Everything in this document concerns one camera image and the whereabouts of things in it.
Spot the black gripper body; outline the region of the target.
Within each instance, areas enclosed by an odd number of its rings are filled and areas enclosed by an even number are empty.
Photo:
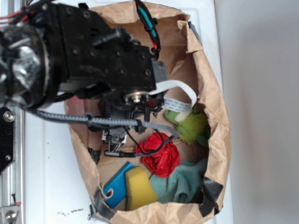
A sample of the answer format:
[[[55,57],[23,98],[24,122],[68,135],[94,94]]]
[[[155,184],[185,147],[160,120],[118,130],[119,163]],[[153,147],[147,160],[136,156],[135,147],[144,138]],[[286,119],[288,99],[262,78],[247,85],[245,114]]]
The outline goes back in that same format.
[[[106,110],[145,116],[162,109],[164,94],[150,95],[166,79],[158,60],[157,21],[143,3],[136,4],[137,12],[152,48],[141,45],[125,27],[109,27],[86,7],[45,6],[45,103],[77,96],[101,99]]]

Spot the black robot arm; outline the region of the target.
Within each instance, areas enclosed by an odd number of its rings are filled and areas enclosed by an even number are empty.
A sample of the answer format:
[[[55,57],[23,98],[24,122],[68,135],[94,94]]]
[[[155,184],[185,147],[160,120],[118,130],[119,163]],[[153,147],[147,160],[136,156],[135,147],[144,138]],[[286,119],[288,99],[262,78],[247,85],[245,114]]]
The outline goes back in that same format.
[[[43,108],[73,96],[157,112],[167,79],[155,50],[86,8],[41,0],[0,29],[0,105]]]

